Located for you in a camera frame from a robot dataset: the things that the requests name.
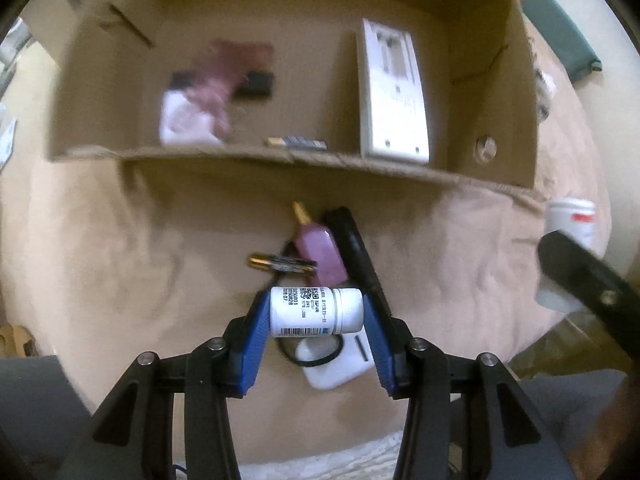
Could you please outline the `white bottle barcode label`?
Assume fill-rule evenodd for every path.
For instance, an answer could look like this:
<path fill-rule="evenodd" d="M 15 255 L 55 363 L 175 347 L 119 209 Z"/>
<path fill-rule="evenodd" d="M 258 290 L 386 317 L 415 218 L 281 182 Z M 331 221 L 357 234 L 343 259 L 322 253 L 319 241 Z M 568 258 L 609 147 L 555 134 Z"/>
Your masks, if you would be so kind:
<path fill-rule="evenodd" d="M 273 287 L 270 333 L 274 338 L 308 338 L 358 333 L 363 296 L 356 288 Z"/>

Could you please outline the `white pill bottle red label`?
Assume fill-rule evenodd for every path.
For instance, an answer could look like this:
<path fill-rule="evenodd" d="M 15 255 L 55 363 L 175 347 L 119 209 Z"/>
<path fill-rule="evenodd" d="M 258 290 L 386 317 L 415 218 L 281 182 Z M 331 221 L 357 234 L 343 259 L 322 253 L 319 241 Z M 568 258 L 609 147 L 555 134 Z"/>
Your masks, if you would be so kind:
<path fill-rule="evenodd" d="M 585 310 L 573 295 L 572 273 L 593 250 L 596 238 L 596 205 L 577 197 L 550 200 L 544 213 L 544 235 L 552 237 L 541 244 L 540 277 L 536 303 L 568 315 Z"/>

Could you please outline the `gold black AA battery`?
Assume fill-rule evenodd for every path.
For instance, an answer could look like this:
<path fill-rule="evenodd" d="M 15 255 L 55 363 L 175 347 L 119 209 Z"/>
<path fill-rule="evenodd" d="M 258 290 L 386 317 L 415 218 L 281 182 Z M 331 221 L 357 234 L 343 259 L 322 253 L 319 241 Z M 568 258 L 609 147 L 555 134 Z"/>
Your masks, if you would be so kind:
<path fill-rule="evenodd" d="M 326 142 L 304 138 L 303 136 L 270 136 L 270 138 L 265 140 L 265 146 L 268 146 L 268 148 L 286 148 L 287 150 L 296 151 L 325 152 L 328 149 Z"/>

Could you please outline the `white battery charger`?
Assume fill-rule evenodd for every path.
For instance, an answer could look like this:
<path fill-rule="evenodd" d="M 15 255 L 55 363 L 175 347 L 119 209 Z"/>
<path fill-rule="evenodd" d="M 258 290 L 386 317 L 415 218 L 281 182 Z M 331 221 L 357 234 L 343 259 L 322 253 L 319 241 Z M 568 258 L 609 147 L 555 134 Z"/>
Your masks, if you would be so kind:
<path fill-rule="evenodd" d="M 360 154 L 426 164 L 430 139 L 411 35 L 363 20 L 357 44 Z"/>

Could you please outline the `white USB charger cube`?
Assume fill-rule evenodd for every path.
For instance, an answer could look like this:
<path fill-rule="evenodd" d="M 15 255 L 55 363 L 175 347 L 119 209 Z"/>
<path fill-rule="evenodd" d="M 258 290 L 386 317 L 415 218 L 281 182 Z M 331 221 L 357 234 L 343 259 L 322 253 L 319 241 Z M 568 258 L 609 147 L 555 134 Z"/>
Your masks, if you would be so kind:
<path fill-rule="evenodd" d="M 164 93 L 158 124 L 160 144 L 223 144 L 215 133 L 215 126 L 216 118 L 191 103 L 181 90 Z"/>

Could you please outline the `pink perfume bottle gold cap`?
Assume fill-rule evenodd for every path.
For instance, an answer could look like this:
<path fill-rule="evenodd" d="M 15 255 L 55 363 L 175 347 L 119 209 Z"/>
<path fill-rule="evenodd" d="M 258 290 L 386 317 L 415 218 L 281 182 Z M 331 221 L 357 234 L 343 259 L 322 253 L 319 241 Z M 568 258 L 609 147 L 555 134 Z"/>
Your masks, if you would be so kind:
<path fill-rule="evenodd" d="M 340 251 L 330 230 L 314 222 L 301 202 L 293 203 L 299 224 L 294 245 L 299 255 L 316 263 L 314 276 L 309 278 L 311 286 L 336 287 L 348 281 Z"/>

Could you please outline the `black-patterned fuzzy blanket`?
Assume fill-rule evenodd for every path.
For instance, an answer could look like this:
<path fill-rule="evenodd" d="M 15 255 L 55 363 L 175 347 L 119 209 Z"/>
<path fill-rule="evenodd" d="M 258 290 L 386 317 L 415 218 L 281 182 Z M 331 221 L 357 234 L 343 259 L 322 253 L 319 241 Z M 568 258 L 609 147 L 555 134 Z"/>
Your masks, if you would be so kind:
<path fill-rule="evenodd" d="M 534 69 L 534 75 L 536 89 L 536 110 L 538 122 L 541 124 L 550 115 L 552 101 L 556 91 L 556 84 L 553 78 L 538 66 L 536 66 Z"/>

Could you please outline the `teal cushion with orange stripe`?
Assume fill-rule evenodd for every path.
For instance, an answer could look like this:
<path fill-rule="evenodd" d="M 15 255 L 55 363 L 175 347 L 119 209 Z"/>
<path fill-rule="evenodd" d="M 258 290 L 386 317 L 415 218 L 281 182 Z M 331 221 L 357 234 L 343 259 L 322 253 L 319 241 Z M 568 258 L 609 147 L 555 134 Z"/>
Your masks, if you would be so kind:
<path fill-rule="evenodd" d="M 585 36 L 555 0 L 518 0 L 532 22 L 558 57 L 571 82 L 600 73 L 603 65 Z"/>

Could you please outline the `brown cardboard box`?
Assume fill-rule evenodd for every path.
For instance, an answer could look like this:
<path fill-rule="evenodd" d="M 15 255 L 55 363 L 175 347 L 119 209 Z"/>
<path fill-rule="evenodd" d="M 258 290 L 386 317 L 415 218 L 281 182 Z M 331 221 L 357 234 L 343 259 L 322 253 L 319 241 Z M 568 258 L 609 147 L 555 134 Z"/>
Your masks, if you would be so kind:
<path fill-rule="evenodd" d="M 396 170 L 427 181 L 471 178 L 531 188 L 537 111 L 518 0 L 84 0 L 56 88 L 47 154 L 267 159 L 373 172 L 359 155 L 358 37 L 363 20 L 411 35 L 431 159 Z M 171 76 L 210 40 L 269 42 L 274 89 L 229 114 L 229 144 L 160 144 Z M 268 148 L 303 136 L 328 149 Z"/>

